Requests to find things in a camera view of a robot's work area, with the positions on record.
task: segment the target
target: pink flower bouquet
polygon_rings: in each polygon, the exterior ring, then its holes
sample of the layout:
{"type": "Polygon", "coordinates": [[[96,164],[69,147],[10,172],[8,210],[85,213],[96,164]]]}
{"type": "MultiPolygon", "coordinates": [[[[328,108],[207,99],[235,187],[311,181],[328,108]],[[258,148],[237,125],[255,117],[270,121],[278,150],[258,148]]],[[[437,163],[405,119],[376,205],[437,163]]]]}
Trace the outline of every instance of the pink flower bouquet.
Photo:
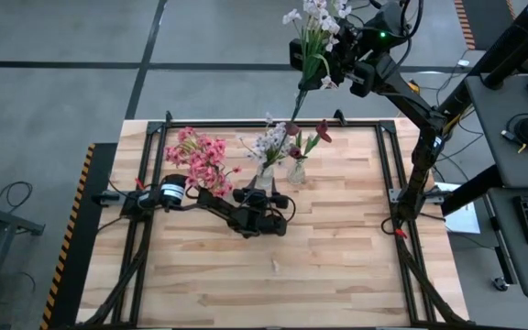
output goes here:
{"type": "Polygon", "coordinates": [[[224,197],[233,189],[233,184],[227,178],[230,173],[239,173],[241,169],[234,167],[225,172],[223,164],[226,158],[226,141],[221,138],[211,139],[205,134],[198,135],[192,127],[186,127],[179,132],[179,144],[176,147],[166,147],[166,160],[178,168],[189,165],[187,171],[187,187],[204,188],[215,197],[224,197]]]}

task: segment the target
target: wheel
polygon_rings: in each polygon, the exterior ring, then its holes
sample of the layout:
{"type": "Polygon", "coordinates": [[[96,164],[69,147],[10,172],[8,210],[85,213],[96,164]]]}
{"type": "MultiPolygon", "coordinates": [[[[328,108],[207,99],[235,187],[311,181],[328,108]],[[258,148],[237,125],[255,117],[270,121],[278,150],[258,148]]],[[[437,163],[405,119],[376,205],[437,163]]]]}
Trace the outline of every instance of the wheel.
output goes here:
{"type": "Polygon", "coordinates": [[[494,289],[500,292],[505,292],[509,290],[509,284],[506,283],[506,280],[504,280],[503,277],[499,277],[492,280],[492,286],[494,287],[494,289]]]}

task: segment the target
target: desk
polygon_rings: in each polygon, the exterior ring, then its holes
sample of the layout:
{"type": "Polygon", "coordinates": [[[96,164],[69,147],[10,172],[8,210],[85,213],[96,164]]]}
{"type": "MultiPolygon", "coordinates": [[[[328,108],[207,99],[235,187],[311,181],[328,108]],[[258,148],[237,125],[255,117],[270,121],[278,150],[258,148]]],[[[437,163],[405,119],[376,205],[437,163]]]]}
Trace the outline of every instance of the desk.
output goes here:
{"type": "MultiPolygon", "coordinates": [[[[146,127],[147,121],[123,125],[111,175],[118,189],[133,187],[146,127]]],[[[396,127],[410,173],[418,130],[407,119],[396,119],[396,127]]],[[[257,129],[199,131],[227,140],[226,165],[243,168],[233,181],[236,187],[247,185],[256,164],[244,157],[236,134],[257,129]]],[[[173,145],[177,130],[168,132],[167,145],[173,145]]],[[[329,134],[333,143],[320,143],[305,162],[307,183],[290,185],[286,169],[275,170],[278,190],[297,204],[286,236],[244,239],[202,210],[155,213],[138,326],[409,325],[394,240],[380,231],[389,207],[376,133],[364,127],[332,127],[329,134]]],[[[153,163],[151,159],[148,179],[153,163]]],[[[394,161],[390,165],[396,173],[394,161]]],[[[162,166],[161,176],[185,173],[167,163],[162,166]]],[[[434,205],[423,210],[440,215],[434,205]]],[[[105,209],[100,226],[118,213],[119,207],[105,209]]],[[[468,318],[445,224],[420,217],[417,225],[434,286],[457,314],[468,318]]],[[[127,220],[97,236],[78,321],[90,317],[116,283],[126,232],[127,220]]],[[[413,289],[420,296],[416,282],[413,289]]],[[[421,299],[416,301],[424,318],[421,299]]]]}
{"type": "Polygon", "coordinates": [[[445,200],[442,210],[444,214],[449,214],[489,193],[491,211],[498,220],[522,290],[528,296],[528,244],[512,205],[513,197],[528,195],[528,149],[519,154],[518,146],[501,136],[511,117],[528,113],[527,83],[528,76],[512,76],[501,89],[494,91],[484,86],[479,77],[466,78],[467,89],[495,164],[459,187],[452,198],[445,200]],[[490,190],[495,187],[511,189],[507,192],[490,190]]]}

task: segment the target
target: yellow and black hazard tape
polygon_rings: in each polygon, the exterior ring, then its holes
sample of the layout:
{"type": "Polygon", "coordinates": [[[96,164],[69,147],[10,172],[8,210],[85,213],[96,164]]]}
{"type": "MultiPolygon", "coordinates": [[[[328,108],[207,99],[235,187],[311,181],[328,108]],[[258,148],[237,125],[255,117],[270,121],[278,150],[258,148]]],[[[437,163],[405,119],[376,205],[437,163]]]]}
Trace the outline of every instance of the yellow and black hazard tape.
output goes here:
{"type": "Polygon", "coordinates": [[[77,214],[79,212],[79,207],[81,206],[81,199],[83,198],[84,185],[87,182],[87,177],[89,175],[89,167],[91,166],[91,159],[93,157],[93,151],[95,149],[95,144],[89,145],[87,150],[87,157],[84,160],[82,165],[81,178],[79,179],[79,186],[77,187],[77,193],[74,196],[74,201],[72,202],[71,216],[69,217],[69,224],[66,226],[66,231],[64,232],[64,239],[62,240],[62,247],[60,248],[59,262],[56,265],[54,270],[54,277],[52,278],[52,285],[50,286],[50,291],[48,293],[48,299],[46,301],[46,307],[44,307],[44,314],[42,315],[42,322],[40,323],[41,330],[47,330],[50,324],[50,319],[52,317],[52,310],[54,307],[54,302],[58,294],[59,286],[61,284],[62,273],[64,272],[64,263],[66,262],[67,254],[69,253],[69,248],[71,247],[72,232],[74,230],[75,222],[77,221],[77,214]]]}
{"type": "Polygon", "coordinates": [[[462,33],[464,34],[467,48],[469,50],[475,50],[476,41],[474,41],[472,29],[469,27],[468,16],[466,16],[466,8],[464,8],[464,3],[462,0],[454,0],[454,6],[456,7],[457,18],[459,18],[459,25],[462,27],[462,33]]]}

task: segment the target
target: red cable tie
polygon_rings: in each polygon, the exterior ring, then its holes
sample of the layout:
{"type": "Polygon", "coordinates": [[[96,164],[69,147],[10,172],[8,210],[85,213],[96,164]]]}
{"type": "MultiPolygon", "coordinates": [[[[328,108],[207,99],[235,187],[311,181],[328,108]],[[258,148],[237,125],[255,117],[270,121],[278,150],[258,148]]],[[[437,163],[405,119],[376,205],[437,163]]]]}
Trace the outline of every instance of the red cable tie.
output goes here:
{"type": "Polygon", "coordinates": [[[136,185],[139,190],[144,190],[144,185],[142,184],[142,181],[140,181],[138,178],[136,178],[136,185]]]}
{"type": "Polygon", "coordinates": [[[397,236],[400,236],[400,237],[402,237],[402,238],[406,238],[406,237],[407,237],[407,235],[404,234],[404,232],[402,231],[402,229],[397,229],[397,230],[395,230],[395,231],[394,231],[394,234],[396,234],[397,236]]]}

